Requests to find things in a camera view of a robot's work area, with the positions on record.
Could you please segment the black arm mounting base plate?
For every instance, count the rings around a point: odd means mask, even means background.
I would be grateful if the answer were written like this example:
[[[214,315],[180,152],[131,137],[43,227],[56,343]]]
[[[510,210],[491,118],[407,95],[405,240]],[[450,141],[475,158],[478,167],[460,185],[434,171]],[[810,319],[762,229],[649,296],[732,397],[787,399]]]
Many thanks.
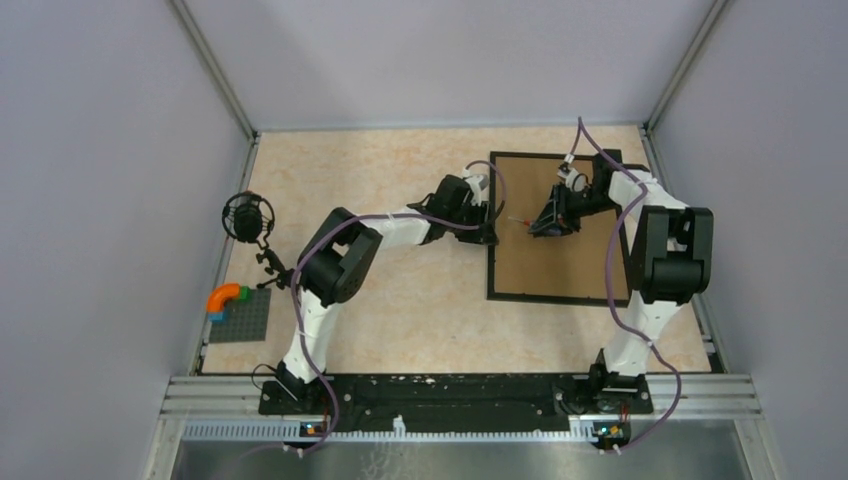
[[[401,419],[411,433],[557,432],[579,415],[621,419],[654,411],[644,376],[605,373],[336,374],[296,400],[262,385],[265,416],[305,415],[337,433],[381,432]]]

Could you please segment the blue red handled screwdriver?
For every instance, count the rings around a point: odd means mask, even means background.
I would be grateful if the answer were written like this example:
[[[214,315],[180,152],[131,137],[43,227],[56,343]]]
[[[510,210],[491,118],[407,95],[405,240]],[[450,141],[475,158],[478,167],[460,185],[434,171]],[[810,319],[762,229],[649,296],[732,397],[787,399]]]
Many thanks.
[[[524,225],[526,227],[530,227],[533,223],[531,220],[526,220],[526,219],[518,218],[518,217],[514,217],[514,216],[508,216],[507,218],[510,221],[517,222],[517,223]]]

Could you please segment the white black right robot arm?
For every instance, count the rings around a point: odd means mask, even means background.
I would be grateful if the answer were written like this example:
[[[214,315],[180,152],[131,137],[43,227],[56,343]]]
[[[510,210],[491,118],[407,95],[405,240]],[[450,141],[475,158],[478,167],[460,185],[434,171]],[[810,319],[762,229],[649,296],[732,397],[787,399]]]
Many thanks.
[[[528,232],[563,237],[579,231],[583,218],[616,209],[618,227],[630,218],[636,232],[625,274],[631,298],[625,313],[612,314],[618,330],[584,379],[566,388],[563,402],[579,413],[647,406],[647,360],[665,325],[711,275],[714,215],[669,194],[643,165],[623,164],[603,151],[592,159],[592,176],[568,154],[558,182]]]

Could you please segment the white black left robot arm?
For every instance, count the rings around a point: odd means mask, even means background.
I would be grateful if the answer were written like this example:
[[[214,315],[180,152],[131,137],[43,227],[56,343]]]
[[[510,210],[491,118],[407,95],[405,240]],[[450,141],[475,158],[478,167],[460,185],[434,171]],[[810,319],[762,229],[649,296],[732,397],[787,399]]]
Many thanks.
[[[496,212],[483,198],[488,185],[488,176],[463,171],[394,212],[355,215],[338,207],[328,215],[292,272],[297,328],[276,375],[292,410],[308,413],[319,404],[315,380],[325,372],[340,308],[362,288],[381,251],[427,245],[446,234],[464,243],[496,244]]]

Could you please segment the black wooden picture frame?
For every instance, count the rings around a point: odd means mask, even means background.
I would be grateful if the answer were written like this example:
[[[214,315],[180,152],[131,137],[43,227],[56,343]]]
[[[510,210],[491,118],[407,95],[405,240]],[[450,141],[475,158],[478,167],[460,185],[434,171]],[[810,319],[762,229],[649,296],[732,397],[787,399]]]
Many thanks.
[[[487,252],[486,298],[490,301],[605,306],[605,260],[620,207],[581,220],[564,237],[534,238],[508,216],[534,221],[558,182],[561,154],[493,151],[489,161],[503,173],[506,204],[496,220],[498,244]]]

